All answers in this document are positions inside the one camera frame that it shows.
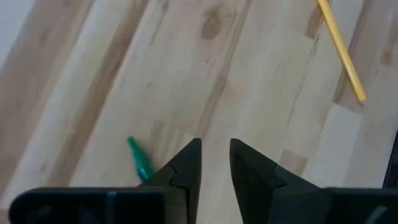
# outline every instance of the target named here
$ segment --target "wooden floor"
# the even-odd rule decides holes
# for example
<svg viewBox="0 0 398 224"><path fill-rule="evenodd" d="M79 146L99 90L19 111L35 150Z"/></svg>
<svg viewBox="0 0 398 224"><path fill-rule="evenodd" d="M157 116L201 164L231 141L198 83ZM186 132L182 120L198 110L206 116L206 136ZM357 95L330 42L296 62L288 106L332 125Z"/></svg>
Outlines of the wooden floor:
<svg viewBox="0 0 398 224"><path fill-rule="evenodd" d="M398 1L330 1L363 105L315 0L4 2L15 19L0 23L0 222L35 187L139 184L130 135L158 168L202 138L199 223L242 222L231 138L322 187L382 185Z"/></svg>

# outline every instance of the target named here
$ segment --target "pencil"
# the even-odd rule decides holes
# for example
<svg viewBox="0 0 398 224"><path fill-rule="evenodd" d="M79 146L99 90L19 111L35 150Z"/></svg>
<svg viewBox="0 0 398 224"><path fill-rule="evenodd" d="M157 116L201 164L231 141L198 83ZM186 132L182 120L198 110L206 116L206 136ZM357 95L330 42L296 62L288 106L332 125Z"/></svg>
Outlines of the pencil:
<svg viewBox="0 0 398 224"><path fill-rule="evenodd" d="M366 94L365 91L363 90L361 80L359 80L358 74L356 73L356 70L354 68L353 61L348 55L347 48L344 44L343 38L341 37L340 31L338 30L337 23L333 16L333 13L331 12L329 3L326 0L317 0L317 1L323 12L323 16L325 17L326 23L328 24L329 31L335 42L341 61L343 61L349 79L353 84L356 96L358 97L358 100L362 102L366 100Z"/></svg>

